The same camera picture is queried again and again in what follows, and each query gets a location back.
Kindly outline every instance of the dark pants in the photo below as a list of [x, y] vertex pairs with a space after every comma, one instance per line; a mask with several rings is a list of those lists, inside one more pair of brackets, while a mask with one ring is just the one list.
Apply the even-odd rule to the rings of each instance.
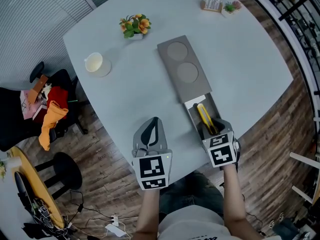
[[159, 222], [181, 208], [197, 205], [224, 218], [224, 198], [220, 191], [198, 171], [160, 190]]

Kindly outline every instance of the wooden floor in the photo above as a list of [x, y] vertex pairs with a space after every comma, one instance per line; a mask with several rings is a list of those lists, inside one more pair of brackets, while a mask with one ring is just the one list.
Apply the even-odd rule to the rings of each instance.
[[[307, 155], [307, 150], [315, 134], [313, 112], [307, 88], [299, 66], [293, 57], [281, 33], [254, 0], [240, 0], [256, 17], [273, 39], [285, 59], [293, 76], [293, 82], [274, 106], [241, 138], [242, 153], [239, 162], [239, 179], [242, 193], [245, 196], [247, 212], [256, 215], [263, 222], [263, 227], [253, 216], [248, 215], [252, 225], [267, 235], [272, 235], [268, 228], [270, 220], [277, 219], [284, 211], [287, 217], [299, 211], [303, 200], [291, 190], [295, 184], [301, 187], [310, 168], [289, 157], [289, 152]], [[78, 95], [85, 99], [83, 90], [78, 88]], [[130, 165], [118, 151], [112, 139], [99, 121], [90, 105], [86, 106], [80, 116], [81, 122], [89, 130], [88, 135], [81, 135], [77, 127], [69, 129], [65, 137], [51, 145], [49, 152], [44, 151], [36, 138], [29, 139], [24, 151], [34, 165], [50, 160], [56, 152], [66, 152], [78, 164], [83, 185], [84, 206], [98, 209], [101, 213], [111, 216], [117, 214], [122, 218], [134, 217], [139, 213], [142, 202], [142, 191], [136, 181]], [[219, 185], [223, 182], [222, 172], [214, 170], [210, 164], [199, 169], [222, 192]], [[42, 178], [52, 175], [50, 169], [41, 172]], [[60, 186], [50, 188], [51, 192]], [[72, 217], [77, 212], [77, 206], [71, 204], [70, 193], [65, 193], [57, 199], [58, 206], [64, 215]], [[72, 202], [80, 204], [81, 195], [72, 194]], [[84, 228], [88, 219], [106, 219], [95, 211], [83, 210], [78, 214], [73, 224]], [[124, 220], [129, 233], [135, 231], [136, 219]], [[104, 236], [103, 220], [90, 220], [85, 232]], [[77, 237], [87, 239], [81, 232]], [[117, 239], [114, 235], [108, 238]]]

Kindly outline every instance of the person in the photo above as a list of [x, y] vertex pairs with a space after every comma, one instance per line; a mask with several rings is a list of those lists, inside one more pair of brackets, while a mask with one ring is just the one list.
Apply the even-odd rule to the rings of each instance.
[[246, 219], [235, 164], [223, 166], [223, 174], [224, 198], [197, 171], [167, 188], [144, 191], [132, 240], [262, 239]]

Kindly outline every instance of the tabletop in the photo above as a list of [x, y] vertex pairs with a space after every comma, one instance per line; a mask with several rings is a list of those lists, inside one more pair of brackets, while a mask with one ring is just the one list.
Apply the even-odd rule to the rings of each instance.
[[[223, 16], [200, 8], [201, 0], [108, 0], [63, 37], [78, 79], [103, 126], [131, 164], [133, 136], [148, 119], [162, 120], [173, 151], [170, 182], [209, 162], [179, 103], [157, 45], [186, 35], [212, 88], [212, 98], [237, 138], [280, 98], [293, 78], [279, 50], [244, 7]], [[152, 22], [142, 40], [124, 39], [127, 15]], [[91, 76], [84, 59], [99, 52], [111, 72]]]
[[23, 151], [20, 148], [16, 146], [12, 147], [10, 149], [10, 154], [13, 157], [20, 157], [22, 163], [21, 166], [15, 167], [11, 170], [13, 180], [15, 179], [15, 172], [22, 173], [29, 181], [35, 196], [42, 199], [42, 201], [45, 203], [46, 208], [50, 212], [50, 218], [52, 222], [57, 227], [63, 229], [65, 227], [65, 223], [62, 218], [61, 212], [59, 211], [59, 208], [57, 207], [55, 200], [49, 193], [46, 185], [39, 177], [37, 170], [32, 166], [27, 156], [23, 153]]

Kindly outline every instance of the t-shirt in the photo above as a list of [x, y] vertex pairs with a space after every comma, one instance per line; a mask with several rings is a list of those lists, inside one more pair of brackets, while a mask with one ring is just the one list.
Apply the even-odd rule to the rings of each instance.
[[[158, 240], [238, 240], [223, 219], [207, 208], [190, 205], [168, 214], [160, 223]], [[281, 240], [280, 236], [268, 240]]]

